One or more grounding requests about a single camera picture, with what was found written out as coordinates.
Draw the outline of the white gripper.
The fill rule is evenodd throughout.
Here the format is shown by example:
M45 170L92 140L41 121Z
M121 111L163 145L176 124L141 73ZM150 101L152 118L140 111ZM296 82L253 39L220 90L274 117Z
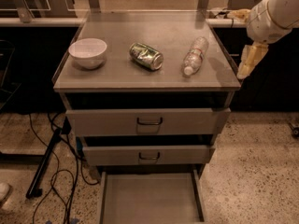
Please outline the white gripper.
M237 78L248 77L268 51L267 44L279 41L292 31L291 0L263 0L252 10L242 8L231 10L227 17L241 22L247 21L247 35L254 41L246 45L241 54Z

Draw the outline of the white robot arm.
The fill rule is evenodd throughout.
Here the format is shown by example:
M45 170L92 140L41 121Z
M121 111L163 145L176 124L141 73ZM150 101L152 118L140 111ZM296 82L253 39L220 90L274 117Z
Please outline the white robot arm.
M242 50L237 78L248 77L268 51L268 46L288 35L299 22L299 0L262 0L252 9L233 10L230 19L246 24L247 36L253 41Z

